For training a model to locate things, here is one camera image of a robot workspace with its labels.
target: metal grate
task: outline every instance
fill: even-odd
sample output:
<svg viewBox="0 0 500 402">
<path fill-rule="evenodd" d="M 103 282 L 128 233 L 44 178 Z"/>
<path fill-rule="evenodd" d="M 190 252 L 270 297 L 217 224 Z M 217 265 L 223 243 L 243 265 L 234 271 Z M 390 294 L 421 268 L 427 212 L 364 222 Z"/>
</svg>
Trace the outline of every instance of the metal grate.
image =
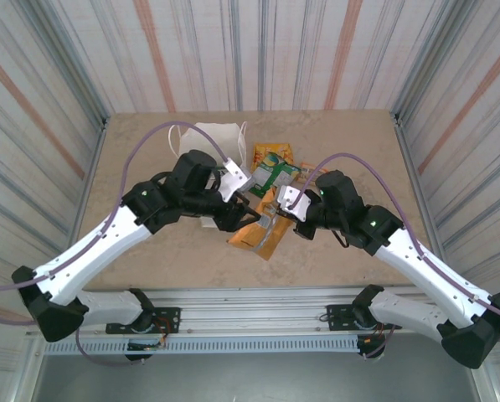
<svg viewBox="0 0 500 402">
<path fill-rule="evenodd" d="M 81 345 L 88 354 L 143 354 L 127 351 L 129 339 L 84 339 Z M 308 335 L 308 336 L 255 336 L 229 338 L 168 338 L 165 348 L 148 353 L 190 354 L 190 353 L 281 353 L 281 352 L 358 352 L 357 335 Z M 65 339 L 50 343 L 45 355 L 80 354 L 75 340 Z"/>
</svg>

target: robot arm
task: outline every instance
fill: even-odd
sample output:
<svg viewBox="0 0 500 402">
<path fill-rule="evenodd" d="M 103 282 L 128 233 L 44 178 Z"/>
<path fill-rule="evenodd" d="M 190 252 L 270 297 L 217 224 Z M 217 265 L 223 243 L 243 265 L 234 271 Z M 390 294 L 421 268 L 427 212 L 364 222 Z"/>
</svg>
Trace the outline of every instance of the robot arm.
<svg viewBox="0 0 500 402">
<path fill-rule="evenodd" d="M 296 221 L 295 232 L 312 240 L 316 229 L 340 231 L 348 245 L 365 250 L 398 269 L 436 305 L 398 297 L 381 286 L 367 286 L 354 300 L 353 311 L 361 327 L 387 322 L 441 342 L 459 363 L 478 368 L 500 338 L 500 316 L 470 300 L 421 259 L 402 222 L 386 208 L 364 205 L 353 182 L 339 171 L 316 181 L 320 195 L 307 190 L 294 207 L 299 190 L 283 187 L 278 194 L 282 213 Z M 474 286 L 424 246 L 437 267 L 454 281 L 500 309 L 500 293 L 490 295 Z"/>
<path fill-rule="evenodd" d="M 101 233 L 106 219 L 47 264 L 35 270 L 22 266 L 13 273 L 15 283 L 50 276 L 19 290 L 47 341 L 65 338 L 83 325 L 118 322 L 132 325 L 137 332 L 150 327 L 153 306 L 140 290 L 99 293 L 82 288 L 119 255 L 165 225 L 178 222 L 181 216 L 208 216 L 220 230 L 235 232 L 259 219 L 260 215 L 238 192 L 250 178 L 231 160 L 224 164 L 226 173 L 220 178 L 215 165 L 215 160 L 204 152 L 183 154 L 172 172 L 159 173 L 125 194 L 111 226 L 64 270 L 50 276 L 58 265 L 74 258 Z M 212 174 L 213 187 L 207 188 Z"/>
</svg>

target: striped wall panel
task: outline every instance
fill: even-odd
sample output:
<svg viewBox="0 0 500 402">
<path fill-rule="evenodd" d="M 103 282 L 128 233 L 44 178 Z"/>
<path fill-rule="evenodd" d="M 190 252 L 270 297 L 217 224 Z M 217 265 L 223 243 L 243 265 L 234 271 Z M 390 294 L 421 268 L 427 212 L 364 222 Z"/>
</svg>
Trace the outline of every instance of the striped wall panel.
<svg viewBox="0 0 500 402">
<path fill-rule="evenodd" d="M 474 2 L 420 101 L 401 111 L 451 266 L 500 291 L 500 0 Z M 500 382 L 500 345 L 490 361 Z"/>
<path fill-rule="evenodd" d="M 110 113 L 389 109 L 446 0 L 43 0 Z"/>
<path fill-rule="evenodd" d="M 0 2 L 0 285 L 20 265 L 63 250 L 99 122 L 76 99 L 24 2 Z M 17 292 L 0 292 L 0 317 L 26 321 Z M 0 325 L 0 400 L 24 328 Z"/>
</svg>

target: green package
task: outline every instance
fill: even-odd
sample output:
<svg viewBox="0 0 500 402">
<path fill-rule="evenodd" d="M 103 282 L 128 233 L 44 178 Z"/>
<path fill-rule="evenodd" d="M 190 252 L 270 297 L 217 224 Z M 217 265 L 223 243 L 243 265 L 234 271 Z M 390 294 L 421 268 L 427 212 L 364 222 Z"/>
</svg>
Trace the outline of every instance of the green package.
<svg viewBox="0 0 500 402">
<path fill-rule="evenodd" d="M 269 152 L 253 172 L 255 186 L 250 192 L 263 198 L 272 187 L 288 186 L 300 174 L 301 169 L 292 166 L 276 153 Z"/>
</svg>

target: beige table surface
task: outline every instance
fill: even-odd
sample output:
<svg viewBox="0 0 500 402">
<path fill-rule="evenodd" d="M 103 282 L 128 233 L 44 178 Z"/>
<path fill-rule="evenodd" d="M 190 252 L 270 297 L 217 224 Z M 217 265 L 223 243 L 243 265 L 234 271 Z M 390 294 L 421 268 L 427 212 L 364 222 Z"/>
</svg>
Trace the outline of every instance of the beige table surface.
<svg viewBox="0 0 500 402">
<path fill-rule="evenodd" d="M 319 163 L 335 152 L 351 152 L 371 163 L 384 177 L 411 219 L 419 238 L 426 241 L 415 196 L 387 111 L 202 112 L 176 114 L 119 114 L 110 119 L 101 157 L 85 211 L 81 235 L 110 212 L 119 187 L 123 163 L 138 140 L 151 128 L 170 120 L 189 122 L 248 121 L 246 145 L 251 161 L 254 142 L 289 142 L 295 162 Z M 153 136 L 134 158 L 126 191 L 153 174 L 171 170 L 168 131 Z M 364 167 L 336 160 L 350 176 L 366 204 L 392 211 L 384 190 Z M 332 234 L 319 230 L 306 241 L 291 229 L 269 261 L 226 244 L 231 236 L 203 229 L 199 219 L 181 218 L 147 241 L 136 245 L 106 267 L 88 285 L 90 289 L 181 287 L 359 286 L 408 281 L 362 250 L 340 247 Z"/>
</svg>

